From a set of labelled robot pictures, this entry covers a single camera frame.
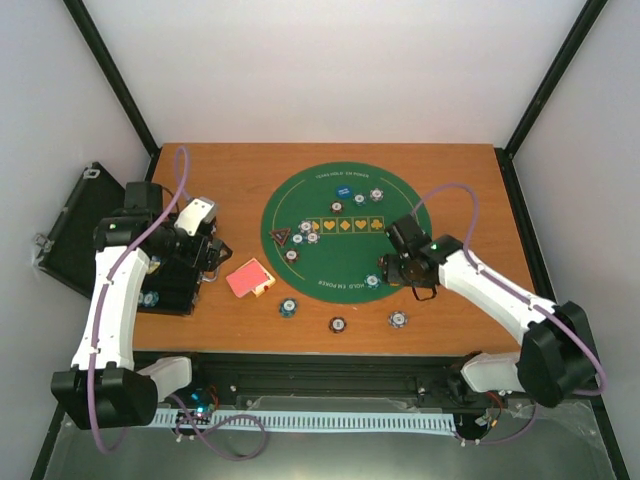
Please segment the blue 10 chip stack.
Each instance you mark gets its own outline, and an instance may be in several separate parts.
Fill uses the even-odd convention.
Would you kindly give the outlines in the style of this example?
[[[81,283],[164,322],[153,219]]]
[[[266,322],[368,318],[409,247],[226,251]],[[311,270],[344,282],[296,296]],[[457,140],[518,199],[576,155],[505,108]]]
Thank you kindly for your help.
[[[393,328],[404,328],[408,324],[408,315],[403,311],[394,311],[389,315],[388,321]]]

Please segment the black triangular all-in marker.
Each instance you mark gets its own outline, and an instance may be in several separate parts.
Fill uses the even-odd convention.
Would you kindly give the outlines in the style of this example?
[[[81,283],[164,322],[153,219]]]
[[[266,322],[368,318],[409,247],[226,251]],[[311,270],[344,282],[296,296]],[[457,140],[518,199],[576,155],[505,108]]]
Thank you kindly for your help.
[[[287,245],[287,242],[291,236],[292,230],[290,227],[274,228],[269,231],[271,239],[276,245],[283,248]]]

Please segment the brown 100 chip stack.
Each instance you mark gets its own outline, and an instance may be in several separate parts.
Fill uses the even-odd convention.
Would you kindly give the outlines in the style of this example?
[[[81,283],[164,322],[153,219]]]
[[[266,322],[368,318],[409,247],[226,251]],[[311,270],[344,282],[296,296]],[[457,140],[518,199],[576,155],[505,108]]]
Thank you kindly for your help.
[[[345,331],[347,322],[344,317],[333,317],[329,321],[329,329],[332,333],[342,333]]]

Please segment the teal 50 chip stack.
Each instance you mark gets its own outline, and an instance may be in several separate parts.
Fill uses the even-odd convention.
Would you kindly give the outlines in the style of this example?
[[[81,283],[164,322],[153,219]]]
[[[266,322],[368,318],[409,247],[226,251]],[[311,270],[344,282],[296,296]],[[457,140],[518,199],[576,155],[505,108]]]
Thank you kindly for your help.
[[[279,313],[283,318],[293,317],[298,309],[298,302],[294,298],[285,298],[279,305]]]

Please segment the blue small blind button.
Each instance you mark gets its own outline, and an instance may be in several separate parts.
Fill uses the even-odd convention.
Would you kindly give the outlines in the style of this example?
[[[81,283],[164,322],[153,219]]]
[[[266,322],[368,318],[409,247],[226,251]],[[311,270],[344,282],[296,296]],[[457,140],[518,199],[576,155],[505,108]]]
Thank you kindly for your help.
[[[335,195],[340,199],[348,199],[353,195],[353,190],[349,185],[339,185],[335,188]]]

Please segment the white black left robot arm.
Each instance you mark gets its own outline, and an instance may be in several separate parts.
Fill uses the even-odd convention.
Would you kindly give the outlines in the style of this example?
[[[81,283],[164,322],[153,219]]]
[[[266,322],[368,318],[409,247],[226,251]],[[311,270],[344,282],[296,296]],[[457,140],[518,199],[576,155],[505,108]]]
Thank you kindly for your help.
[[[53,374],[51,392],[81,430],[146,426],[156,408],[176,393],[201,400],[208,378],[185,356],[135,368],[133,333],[144,279],[168,260],[198,277],[232,256],[215,235],[217,204],[192,198],[179,213],[163,202],[163,189],[132,182],[124,204],[102,218],[94,234],[95,283],[85,330],[67,371]]]

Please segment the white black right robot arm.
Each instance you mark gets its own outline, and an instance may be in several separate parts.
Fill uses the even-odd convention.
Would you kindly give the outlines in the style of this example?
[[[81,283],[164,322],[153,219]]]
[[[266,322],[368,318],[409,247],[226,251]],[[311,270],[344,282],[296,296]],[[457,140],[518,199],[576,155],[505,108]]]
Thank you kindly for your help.
[[[520,347],[512,353],[467,355],[450,381],[457,396],[522,392],[554,408],[573,394],[583,394],[596,376],[597,355],[579,305],[558,305],[519,287],[460,240],[450,235],[432,239],[412,215],[391,223],[385,234],[395,251],[379,260],[384,282],[452,291],[495,320]]]

